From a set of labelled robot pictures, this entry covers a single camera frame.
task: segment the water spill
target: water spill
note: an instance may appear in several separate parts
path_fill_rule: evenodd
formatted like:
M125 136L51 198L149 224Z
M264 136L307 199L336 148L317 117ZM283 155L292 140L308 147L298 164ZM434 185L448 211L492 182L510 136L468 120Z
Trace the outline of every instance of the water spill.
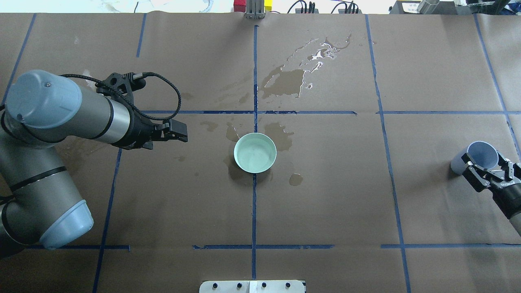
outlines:
M306 76L335 59L341 50L349 46L350 37L351 35L347 36L342 45L336 45L326 37L323 42L319 39L311 39L297 48L287 58L286 64L278 66L264 78L261 83L262 98L266 99L273 95L299 97Z
M80 168L87 164L89 156L109 144L78 137L69 137L56 146L56 150L64 161L70 175L75 175Z
M194 98L194 96L191 93L181 93L181 97L183 100L191 100Z
M280 123L268 124L265 130L266 135L275 143L277 151L287 151L290 149L293 141L289 136L294 135L294 132L286 132L286 126L282 126Z
M304 177L302 177L302 175L293 173L290 177L290 185L299 186L300 183L302 183L302 180L304 180Z
M296 69L292 71L282 71L279 67L263 80L264 94L263 99L271 95L294 95L300 96L300 88L304 84L304 71Z
M210 132L213 132L217 128L217 123L213 123L210 121L203 121L201 122L201 125L207 125L208 127L206 128L206 130Z
M179 156L179 157L173 157L173 158L176 158L179 162L183 162L184 160L187 159L187 156Z
M250 97L250 93L246 93L242 98L239 99L239 103L244 104L248 101L248 98Z
M228 174L232 180L251 180L251 177L248 176L248 173L237 165L232 155L225 157L223 162L228 166Z
M228 129L226 129L226 138L231 141L238 142L239 135L237 134L235 126L233 126L233 124L230 122L226 123L226 125L228 125Z

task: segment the table surface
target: table surface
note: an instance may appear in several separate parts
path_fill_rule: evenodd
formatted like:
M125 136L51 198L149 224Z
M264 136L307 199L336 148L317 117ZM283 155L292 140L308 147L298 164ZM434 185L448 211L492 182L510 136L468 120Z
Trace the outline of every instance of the table surface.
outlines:
M504 16L0 14L0 97L43 69L154 71L188 143L57 146L95 224L0 262L6 292L515 292L521 238L449 161L475 140L519 161L521 19ZM77 83L92 87L83 80ZM149 78L136 105L176 107ZM252 175L238 137L273 138ZM2 193L7 192L2 182Z

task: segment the black cable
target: black cable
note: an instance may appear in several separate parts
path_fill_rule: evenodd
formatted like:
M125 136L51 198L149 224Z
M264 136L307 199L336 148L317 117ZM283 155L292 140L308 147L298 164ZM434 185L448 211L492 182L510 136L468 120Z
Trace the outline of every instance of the black cable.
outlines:
M15 198L15 197L14 196L0 197L0 205L8 203L13 198Z
M98 84L101 84L104 88L106 88L107 90L115 93L119 98L121 98L123 101L125 101L125 103L127 103L134 111L136 111L136 113L138 113L139 115L141 115L141 116L143 116L143 117L145 117L147 119L150 119L150 120L163 121L163 120L172 119L179 113L179 110L181 109L181 93L179 93L179 90L168 79L166 79L165 77L163 77L163 76L161 76L161 75L159 75L159 74L157 74L155 72L143 72L143 77L148 77L148 76L159 77L160 79L165 81L168 85L170 85L176 91L177 97L178 97L178 104L177 104L176 111L172 115L170 115L168 117L164 117L164 118L149 116L149 115L143 113L134 104L132 104L125 96L123 96L123 94L121 94L119 91L115 90L112 86L109 86L108 84L106 84L104 81L95 79L95 78L90 77L90 76L79 75L79 74L64 74L64 75L61 75L61 76L67 77L67 78L81 78L81 79L90 80L90 81L94 81L94 82L96 82Z
M492 15L498 15L509 2L509 0L495 0L494 4L490 7Z
M333 8L333 10L331 10L331 14L333 14L334 10L335 10L338 6L340 6L340 5L342 5L342 4L345 5L345 11L347 12L347 10L348 10L348 4L347 4L346 2L340 2L340 3L338 3L338 4L335 5L335 7Z
M291 12L291 9L293 8L293 6L295 6L299 2L300 2L300 5L301 5L301 12L305 13L305 11L307 10L307 3L304 0L297 0L295 3L293 3L293 5L291 5L290 9L288 9L288 13Z

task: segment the light blue bowl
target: light blue bowl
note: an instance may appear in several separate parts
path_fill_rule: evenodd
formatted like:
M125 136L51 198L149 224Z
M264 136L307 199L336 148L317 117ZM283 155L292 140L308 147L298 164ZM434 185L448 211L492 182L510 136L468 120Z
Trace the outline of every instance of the light blue bowl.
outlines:
M271 138L258 132L241 137L233 150L237 165L249 173L270 169L277 157L277 148Z

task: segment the metal bracket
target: metal bracket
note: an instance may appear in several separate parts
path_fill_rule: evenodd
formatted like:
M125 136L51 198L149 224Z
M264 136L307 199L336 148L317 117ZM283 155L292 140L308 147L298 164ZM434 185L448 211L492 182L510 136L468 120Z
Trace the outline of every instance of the metal bracket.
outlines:
M299 280L205 281L199 293L306 293L306 282Z
M245 18L262 19L266 16L264 0L246 0Z

